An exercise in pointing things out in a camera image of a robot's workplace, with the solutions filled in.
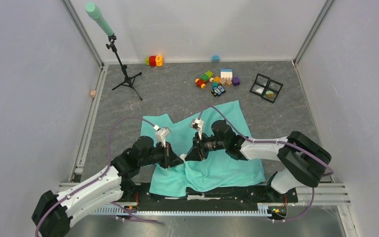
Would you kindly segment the yellow landscape brooch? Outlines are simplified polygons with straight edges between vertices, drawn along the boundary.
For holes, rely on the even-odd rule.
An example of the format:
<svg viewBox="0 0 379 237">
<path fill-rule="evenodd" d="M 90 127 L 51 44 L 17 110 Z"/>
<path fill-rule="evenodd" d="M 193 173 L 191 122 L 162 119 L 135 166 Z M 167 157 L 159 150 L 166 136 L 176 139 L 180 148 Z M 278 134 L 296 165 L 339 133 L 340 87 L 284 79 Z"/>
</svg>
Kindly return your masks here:
<svg viewBox="0 0 379 237">
<path fill-rule="evenodd" d="M 265 93 L 266 98 L 272 99 L 275 97 L 275 93 L 273 91 L 267 91 Z"/>
</svg>

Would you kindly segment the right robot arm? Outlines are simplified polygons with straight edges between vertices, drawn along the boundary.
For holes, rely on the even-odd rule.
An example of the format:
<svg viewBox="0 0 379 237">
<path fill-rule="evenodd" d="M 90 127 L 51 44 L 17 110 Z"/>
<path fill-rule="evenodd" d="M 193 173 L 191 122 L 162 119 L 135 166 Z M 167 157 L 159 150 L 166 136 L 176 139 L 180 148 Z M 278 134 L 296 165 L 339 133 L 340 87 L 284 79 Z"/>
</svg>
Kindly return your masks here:
<svg viewBox="0 0 379 237">
<path fill-rule="evenodd" d="M 180 158 L 183 161 L 202 161 L 213 151 L 224 150 L 234 160 L 267 159 L 284 165 L 284 170 L 272 175 L 265 188 L 271 201 L 279 201 L 298 186 L 316 188 L 322 177 L 330 176 L 331 155 L 317 143 L 299 131 L 277 139 L 254 139 L 242 135 L 226 120 L 212 123 L 213 135 L 203 133 L 204 122 L 194 119 L 191 127 L 196 130 L 192 147 Z"/>
</svg>

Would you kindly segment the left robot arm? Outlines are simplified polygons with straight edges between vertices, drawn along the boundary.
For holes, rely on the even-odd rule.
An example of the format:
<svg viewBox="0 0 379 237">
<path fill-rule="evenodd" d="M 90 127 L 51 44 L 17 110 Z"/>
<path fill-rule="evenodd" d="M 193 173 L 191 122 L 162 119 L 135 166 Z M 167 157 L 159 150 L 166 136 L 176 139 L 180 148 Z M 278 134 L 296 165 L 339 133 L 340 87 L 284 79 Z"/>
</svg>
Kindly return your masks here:
<svg viewBox="0 0 379 237">
<path fill-rule="evenodd" d="M 183 164 L 186 157 L 177 155 L 169 142 L 154 143 L 152 138 L 141 136 L 94 176 L 65 191 L 42 194 L 32 214 L 35 235 L 64 237 L 73 225 L 105 204 L 134 198 L 136 185 L 132 178 L 142 166 L 172 168 Z"/>
</svg>

